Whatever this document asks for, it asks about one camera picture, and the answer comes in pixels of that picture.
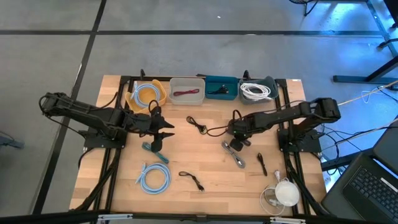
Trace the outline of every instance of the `white bin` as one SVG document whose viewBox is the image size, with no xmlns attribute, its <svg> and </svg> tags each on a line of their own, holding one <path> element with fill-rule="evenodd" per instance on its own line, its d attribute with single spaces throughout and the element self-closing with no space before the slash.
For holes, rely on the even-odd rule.
<svg viewBox="0 0 398 224">
<path fill-rule="evenodd" d="M 199 89 L 198 93 L 174 96 L 176 91 Z M 169 98 L 174 105 L 201 105 L 205 98 L 205 81 L 202 78 L 172 78 L 170 80 Z"/>
</svg>

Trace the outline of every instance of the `blue cable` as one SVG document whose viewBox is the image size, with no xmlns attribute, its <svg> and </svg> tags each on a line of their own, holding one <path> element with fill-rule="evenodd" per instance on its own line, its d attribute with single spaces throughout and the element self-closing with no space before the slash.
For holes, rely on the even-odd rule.
<svg viewBox="0 0 398 224">
<path fill-rule="evenodd" d="M 139 92 L 141 90 L 145 89 L 145 88 L 150 88 L 150 89 L 154 90 L 155 94 L 156 94 L 156 101 L 159 102 L 159 100 L 160 100 L 160 91 L 159 91 L 159 89 L 156 86 L 154 86 L 153 84 L 148 84 L 148 83 L 142 84 L 142 85 L 136 87 L 135 90 L 134 90 L 134 93 L 133 93 L 134 94 L 134 101 L 141 108 L 147 108 L 149 106 L 148 104 L 143 103 L 141 101 L 141 99 L 139 98 Z"/>
<path fill-rule="evenodd" d="M 143 142 L 142 143 L 142 148 L 147 150 L 147 151 L 149 151 L 149 152 L 152 152 L 151 149 L 150 149 L 150 144 L 148 142 Z M 164 163 L 169 164 L 169 160 L 166 157 L 164 157 L 160 152 L 155 152 L 155 155 L 160 160 L 162 160 Z"/>
<path fill-rule="evenodd" d="M 149 171 L 151 171 L 153 169 L 160 170 L 165 175 L 164 183 L 158 189 L 152 189 L 152 188 L 148 187 L 148 185 L 145 183 L 145 176 L 147 175 L 147 173 Z M 160 194 L 163 191 L 165 191 L 167 189 L 167 187 L 169 187 L 171 181 L 172 181 L 172 179 L 171 179 L 171 174 L 170 174 L 169 168 L 167 168 L 167 166 L 165 166 L 163 164 L 155 163 L 155 164 L 149 165 L 148 167 L 146 167 L 145 164 L 142 165 L 141 175 L 137 178 L 136 183 L 141 182 L 141 189 L 147 194 Z"/>
</svg>

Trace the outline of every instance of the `gray floor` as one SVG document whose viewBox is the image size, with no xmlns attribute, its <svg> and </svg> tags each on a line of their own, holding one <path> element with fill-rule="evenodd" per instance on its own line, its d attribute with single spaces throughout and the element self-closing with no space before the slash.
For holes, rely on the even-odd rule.
<svg viewBox="0 0 398 224">
<path fill-rule="evenodd" d="M 372 0 L 389 30 L 391 16 L 382 0 Z M 0 29 L 90 30 L 99 0 L 3 0 Z M 302 6 L 286 1 L 144 1 L 108 0 L 100 30 L 378 30 L 365 3 L 320 2 L 306 18 Z M 23 150 L 0 149 L 0 216 L 30 212 L 58 126 L 39 112 L 37 100 L 47 91 L 70 93 L 88 36 L 0 35 L 0 130 L 25 142 Z M 388 48 L 376 50 L 379 36 L 236 36 L 122 35 L 97 36 L 78 100 L 95 103 L 104 74 L 194 76 L 197 73 L 240 77 L 300 78 L 308 100 L 329 96 L 345 101 L 375 85 L 333 83 L 333 75 L 368 75 L 392 58 Z M 392 71 L 389 77 L 398 77 Z M 397 116 L 398 104 L 372 95 L 340 108 L 342 118 L 329 127 L 347 132 L 371 129 Z M 84 126 L 72 122 L 74 128 Z M 353 140 L 361 149 L 381 135 Z M 67 132 L 44 212 L 67 211 L 83 140 Z M 322 138 L 322 146 L 332 141 Z M 340 155 L 356 149 L 342 144 Z M 327 149 L 328 158 L 336 156 Z"/>
</svg>

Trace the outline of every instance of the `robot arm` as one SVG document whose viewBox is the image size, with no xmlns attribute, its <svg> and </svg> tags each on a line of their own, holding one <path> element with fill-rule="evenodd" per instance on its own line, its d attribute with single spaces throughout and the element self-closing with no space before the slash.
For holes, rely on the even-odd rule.
<svg viewBox="0 0 398 224">
<path fill-rule="evenodd" d="M 305 118 L 300 124 L 294 125 L 293 133 L 289 133 L 287 140 L 288 142 L 292 142 L 310 132 L 319 124 L 333 123 L 339 120 L 340 117 L 336 100 L 331 98 L 317 98 L 311 102 L 303 101 L 297 106 L 274 113 L 255 112 L 239 119 L 233 118 L 228 123 L 227 133 L 234 136 L 230 146 L 240 151 L 243 144 L 249 144 L 248 138 L 253 134 L 263 133 L 275 124 L 297 118 Z"/>
<path fill-rule="evenodd" d="M 65 116 L 91 128 L 79 131 L 86 138 L 85 147 L 124 147 L 127 133 L 136 133 L 140 137 L 149 134 L 154 136 L 151 144 L 153 152 L 162 149 L 162 139 L 174 133 L 159 133 L 162 128 L 174 128 L 162 117 L 162 108 L 154 106 L 148 114 L 134 114 L 132 111 L 119 108 L 104 108 L 89 105 L 70 99 L 64 93 L 47 93 L 40 98 L 40 109 L 43 114 Z"/>
</svg>

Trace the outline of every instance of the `laptop keyboard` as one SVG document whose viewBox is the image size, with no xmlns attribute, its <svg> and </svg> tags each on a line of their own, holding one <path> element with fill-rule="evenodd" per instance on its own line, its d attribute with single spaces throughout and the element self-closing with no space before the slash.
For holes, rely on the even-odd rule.
<svg viewBox="0 0 398 224">
<path fill-rule="evenodd" d="M 398 193 L 380 178 L 362 167 L 349 184 L 382 210 L 394 223 L 398 223 Z"/>
</svg>

